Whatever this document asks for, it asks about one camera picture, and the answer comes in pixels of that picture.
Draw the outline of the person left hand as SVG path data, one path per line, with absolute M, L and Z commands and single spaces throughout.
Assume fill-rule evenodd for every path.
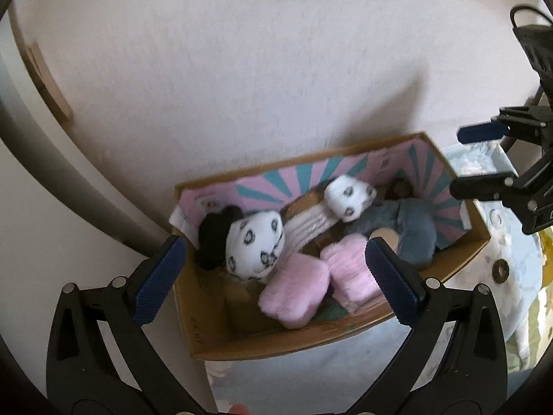
M 234 415 L 250 415 L 250 411 L 244 404 L 236 403 L 233 404 L 229 410 L 228 414 L 234 414 Z

